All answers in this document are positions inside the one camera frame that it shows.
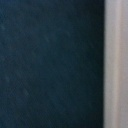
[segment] dark teal surface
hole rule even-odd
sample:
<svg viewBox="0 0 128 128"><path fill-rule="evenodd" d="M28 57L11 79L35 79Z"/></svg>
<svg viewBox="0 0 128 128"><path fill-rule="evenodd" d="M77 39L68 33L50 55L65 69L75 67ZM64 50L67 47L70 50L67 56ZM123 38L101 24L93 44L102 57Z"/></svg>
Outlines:
<svg viewBox="0 0 128 128"><path fill-rule="evenodd" d="M0 128L103 128L103 0L0 0Z"/></svg>

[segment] dark blue background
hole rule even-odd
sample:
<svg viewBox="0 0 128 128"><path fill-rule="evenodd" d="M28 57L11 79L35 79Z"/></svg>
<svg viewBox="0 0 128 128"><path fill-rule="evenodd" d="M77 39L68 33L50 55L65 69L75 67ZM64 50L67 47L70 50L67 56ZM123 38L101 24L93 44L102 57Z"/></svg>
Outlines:
<svg viewBox="0 0 128 128"><path fill-rule="evenodd" d="M0 0L0 128L102 128L103 0Z"/></svg>

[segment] textured fabric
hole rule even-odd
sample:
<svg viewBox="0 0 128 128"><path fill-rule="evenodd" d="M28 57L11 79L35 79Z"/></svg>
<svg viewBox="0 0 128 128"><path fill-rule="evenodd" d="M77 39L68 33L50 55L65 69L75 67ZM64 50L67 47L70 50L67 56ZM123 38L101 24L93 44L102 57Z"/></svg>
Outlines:
<svg viewBox="0 0 128 128"><path fill-rule="evenodd" d="M0 128L102 128L103 0L0 0Z"/></svg>

